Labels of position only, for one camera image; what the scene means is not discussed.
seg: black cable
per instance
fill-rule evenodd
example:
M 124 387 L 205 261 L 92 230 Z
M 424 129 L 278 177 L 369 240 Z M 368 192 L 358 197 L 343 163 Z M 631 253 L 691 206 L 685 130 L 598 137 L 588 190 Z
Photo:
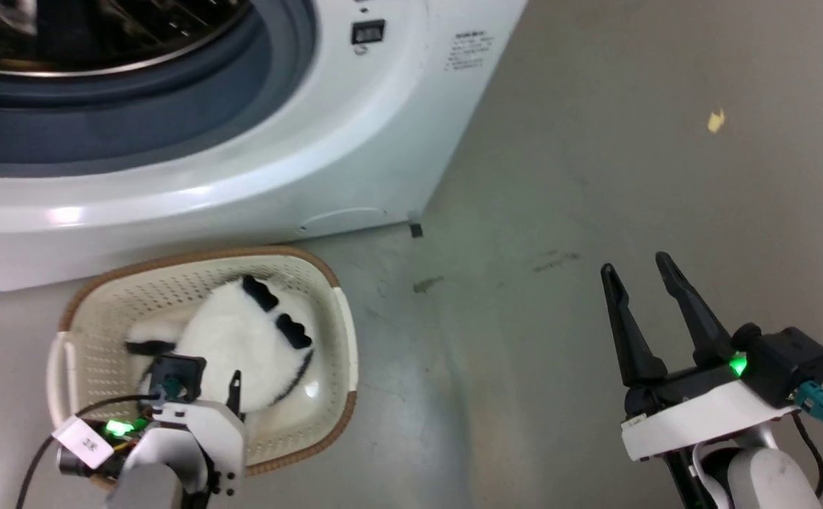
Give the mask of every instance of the black cable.
M 146 394 L 136 394 L 134 396 L 119 396 L 119 397 L 111 397 L 110 399 L 104 399 L 103 402 L 92 403 L 91 405 L 85 406 L 84 409 L 78 410 L 75 413 L 76 418 L 80 418 L 84 416 L 88 412 L 93 412 L 94 410 L 101 409 L 104 406 L 112 405 L 114 403 L 125 403 L 125 402 L 142 402 L 146 399 L 157 399 L 160 397 L 159 395 L 149 396 Z M 31 478 L 34 477 L 34 471 L 37 469 L 37 464 L 40 463 L 41 458 L 44 457 L 44 453 L 46 453 L 47 448 L 50 447 L 50 444 L 53 443 L 53 435 L 47 437 L 46 440 L 37 448 L 37 452 L 34 453 L 34 457 L 31 458 L 31 464 L 28 466 L 28 470 L 25 472 L 25 478 L 23 482 L 21 482 L 21 488 L 18 489 L 18 499 L 16 500 L 16 509 L 23 509 L 25 505 L 25 496 L 28 495 L 28 488 L 31 485 Z
M 817 462 L 817 487 L 813 490 L 813 493 L 819 498 L 823 495 L 823 457 L 819 454 L 817 446 L 813 445 L 813 440 L 810 439 L 810 435 L 808 435 L 807 429 L 805 428 L 805 423 L 802 422 L 802 418 L 800 418 L 798 412 L 792 414 L 792 420 L 795 421 L 798 434 L 802 436 L 805 445 L 810 449 L 813 460 Z

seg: plastic basket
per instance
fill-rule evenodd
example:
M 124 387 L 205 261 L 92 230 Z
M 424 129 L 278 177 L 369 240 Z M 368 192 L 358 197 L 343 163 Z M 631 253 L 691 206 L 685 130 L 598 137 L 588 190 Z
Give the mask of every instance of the plastic basket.
M 54 426 L 107 397 L 133 393 L 123 342 L 137 319 L 194 305 L 241 274 L 285 275 L 286 290 L 308 299 L 317 329 L 315 355 L 302 383 L 264 410 L 247 451 L 247 474 L 263 474 L 329 447 L 354 411 L 358 355 L 352 315 L 333 271 L 309 252 L 286 246 L 162 258 L 99 276 L 66 307 L 47 361 L 47 405 Z M 134 404 L 107 406 L 92 419 L 133 419 Z

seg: white washing machine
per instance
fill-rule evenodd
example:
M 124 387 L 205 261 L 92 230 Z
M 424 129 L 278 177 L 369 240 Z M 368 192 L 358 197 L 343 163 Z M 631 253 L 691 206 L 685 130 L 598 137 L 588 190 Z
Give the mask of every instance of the white washing machine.
M 0 291 L 414 221 L 525 1 L 17 0 Z

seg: floor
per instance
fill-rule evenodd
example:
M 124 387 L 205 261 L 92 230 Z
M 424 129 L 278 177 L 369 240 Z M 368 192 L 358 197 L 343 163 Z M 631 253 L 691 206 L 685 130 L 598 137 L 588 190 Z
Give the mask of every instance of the floor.
M 424 237 L 304 246 L 354 309 L 356 415 L 251 480 L 245 507 L 677 507 L 663 464 L 619 441 L 598 271 L 616 264 L 670 368 L 691 348 L 658 250 L 729 329 L 823 343 L 823 2 L 531 0 Z M 47 345 L 79 284 L 0 295 L 0 508 L 49 432 Z M 776 432 L 812 476 L 790 423 Z M 27 507 L 102 497 L 43 467 Z

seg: brown basket rim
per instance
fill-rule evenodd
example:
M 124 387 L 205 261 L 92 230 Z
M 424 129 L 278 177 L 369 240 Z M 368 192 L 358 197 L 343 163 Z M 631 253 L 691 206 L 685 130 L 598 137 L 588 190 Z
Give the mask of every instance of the brown basket rim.
M 70 300 L 69 304 L 66 306 L 66 310 L 63 311 L 62 318 L 59 320 L 59 331 L 68 332 L 72 326 L 72 319 L 75 317 L 75 313 L 78 312 L 78 307 L 81 306 L 86 297 L 94 292 L 94 290 L 97 290 L 99 287 L 103 286 L 103 284 L 109 283 L 109 281 L 121 279 L 133 274 L 143 273 L 143 271 L 150 271 L 163 267 L 173 267 L 173 265 L 191 264 L 194 262 L 203 262 L 218 258 L 258 257 L 259 255 L 278 255 L 278 257 L 301 258 L 309 264 L 314 265 L 317 270 L 321 271 L 321 273 L 324 274 L 324 277 L 327 278 L 327 282 L 330 283 L 331 288 L 339 287 L 337 275 L 333 273 L 333 269 L 331 269 L 329 265 L 325 264 L 325 262 L 320 258 L 311 254 L 311 252 L 293 247 L 291 245 L 264 245 L 259 247 L 243 247 L 235 249 L 221 249 L 217 251 L 193 252 L 192 254 L 177 254 L 172 257 L 157 258 L 156 260 L 151 260 L 140 264 L 132 264 L 128 265 L 128 267 L 108 271 L 107 273 L 98 275 L 91 281 L 88 281 L 88 283 L 85 283 L 85 286 L 81 287 L 81 290 L 76 292 L 75 296 L 72 297 L 72 300 Z M 346 430 L 349 420 L 352 419 L 357 396 L 358 393 L 356 390 L 351 390 L 346 393 L 346 406 L 343 406 L 343 414 L 339 417 L 339 420 L 334 428 L 331 429 L 331 431 L 327 433 L 321 441 L 317 442 L 317 444 L 309 445 L 309 447 L 284 455 L 284 457 L 275 458 L 275 460 L 267 460 L 262 463 L 250 464 L 250 466 L 246 467 L 247 476 L 259 476 L 260 474 L 265 474 L 278 468 L 288 466 L 289 464 L 306 460 L 307 458 L 312 457 L 312 455 L 319 454 L 325 448 L 333 445 L 333 442 L 337 441 L 337 438 L 339 438 L 339 436 Z M 96 486 L 100 486 L 107 490 L 111 489 L 115 484 L 114 481 L 100 476 L 92 476 L 91 482 Z
M 191 254 L 175 254 L 172 257 L 157 258 L 148 262 L 140 264 L 128 265 L 117 270 L 108 271 L 107 273 L 98 275 L 94 279 L 85 283 L 81 289 L 76 292 L 72 300 L 63 311 L 62 318 L 59 319 L 59 331 L 68 332 L 72 326 L 72 318 L 78 312 L 78 307 L 81 306 L 83 300 L 89 296 L 94 290 L 103 286 L 109 281 L 122 279 L 129 275 L 143 273 L 144 271 L 152 271 L 154 269 L 162 269 L 165 267 L 173 267 L 173 265 L 191 264 L 194 262 L 205 262 L 207 260 L 216 260 L 218 258 L 238 258 L 238 257 L 295 257 L 305 260 L 309 264 L 314 265 L 317 270 L 324 274 L 330 287 L 338 288 L 339 280 L 337 275 L 333 274 L 333 269 L 325 264 L 323 260 L 311 254 L 304 249 L 292 247 L 291 245 L 263 245 L 259 247 L 241 247 L 236 249 L 221 249 L 217 251 L 191 252 Z

